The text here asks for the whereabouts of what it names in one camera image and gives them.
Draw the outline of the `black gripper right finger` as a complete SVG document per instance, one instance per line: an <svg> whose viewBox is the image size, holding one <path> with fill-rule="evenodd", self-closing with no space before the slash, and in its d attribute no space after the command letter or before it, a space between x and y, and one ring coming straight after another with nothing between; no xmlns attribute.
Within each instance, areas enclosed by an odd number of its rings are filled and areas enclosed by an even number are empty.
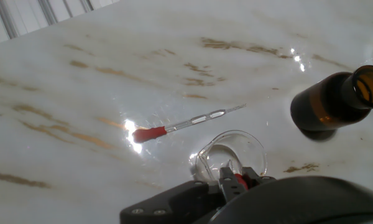
<svg viewBox="0 0 373 224"><path fill-rule="evenodd" d="M242 178L248 187L256 187L258 185L275 181L275 178L273 177L258 175L251 167L242 168Z"/></svg>

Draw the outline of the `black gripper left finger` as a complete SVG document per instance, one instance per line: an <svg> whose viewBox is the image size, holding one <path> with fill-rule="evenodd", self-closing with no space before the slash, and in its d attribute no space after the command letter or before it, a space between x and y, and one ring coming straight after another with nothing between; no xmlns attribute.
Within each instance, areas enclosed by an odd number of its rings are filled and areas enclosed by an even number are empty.
<svg viewBox="0 0 373 224"><path fill-rule="evenodd" d="M121 210L119 222L208 223L228 202L246 191L242 174L223 167L218 180L191 180Z"/></svg>

